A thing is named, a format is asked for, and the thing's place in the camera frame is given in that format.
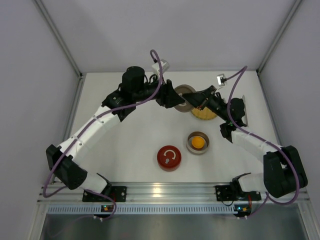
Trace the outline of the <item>steel tongs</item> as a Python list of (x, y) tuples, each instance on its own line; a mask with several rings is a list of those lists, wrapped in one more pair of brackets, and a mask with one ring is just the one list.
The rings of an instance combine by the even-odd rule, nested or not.
[(248, 123), (246, 97), (243, 95), (241, 99), (243, 100), (243, 104), (244, 104), (244, 116), (242, 117), (242, 121), (248, 127), (249, 123)]

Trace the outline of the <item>orange round fruit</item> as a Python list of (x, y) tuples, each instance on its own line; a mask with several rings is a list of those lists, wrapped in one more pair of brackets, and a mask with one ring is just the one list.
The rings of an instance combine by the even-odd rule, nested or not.
[(194, 136), (191, 140), (191, 144), (195, 149), (202, 149), (205, 146), (205, 139), (201, 136)]

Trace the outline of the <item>red round lid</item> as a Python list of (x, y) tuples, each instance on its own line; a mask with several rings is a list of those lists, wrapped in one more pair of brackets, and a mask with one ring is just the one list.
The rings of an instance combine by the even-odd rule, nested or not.
[(180, 150), (173, 145), (163, 146), (157, 152), (157, 163), (163, 166), (176, 166), (180, 165), (182, 161), (182, 155)]

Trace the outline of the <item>red-banded steel container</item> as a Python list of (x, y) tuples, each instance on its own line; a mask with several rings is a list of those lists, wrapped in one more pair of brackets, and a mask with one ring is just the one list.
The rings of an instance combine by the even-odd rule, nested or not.
[(173, 172), (175, 170), (177, 170), (180, 165), (175, 165), (175, 166), (164, 166), (164, 165), (161, 165), (159, 164), (159, 167), (163, 170), (163, 171), (166, 171), (166, 172)]

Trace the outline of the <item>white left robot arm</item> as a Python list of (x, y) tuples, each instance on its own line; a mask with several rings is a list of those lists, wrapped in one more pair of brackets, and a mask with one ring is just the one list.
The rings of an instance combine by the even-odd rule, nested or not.
[(121, 123), (137, 106), (150, 100), (155, 100), (165, 108), (184, 103), (172, 82), (163, 81), (162, 74), (150, 81), (146, 79), (143, 68), (129, 67), (122, 75), (117, 90), (106, 97), (84, 126), (59, 146), (52, 144), (46, 149), (50, 173), (70, 190), (81, 188), (100, 197), (108, 196), (111, 183), (98, 173), (89, 173), (81, 166), (81, 162), (107, 131)]

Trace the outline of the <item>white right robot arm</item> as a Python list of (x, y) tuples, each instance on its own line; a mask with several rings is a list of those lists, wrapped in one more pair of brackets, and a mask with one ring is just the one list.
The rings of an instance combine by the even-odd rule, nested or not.
[(295, 147), (269, 142), (252, 132), (243, 122), (243, 99), (224, 101), (214, 86), (202, 91), (183, 93), (181, 96), (194, 108), (208, 108), (223, 119), (225, 122), (219, 126), (222, 137), (243, 148), (262, 163), (262, 172), (244, 173), (232, 179), (239, 194), (267, 192), (274, 198), (280, 198), (308, 185), (305, 169)]

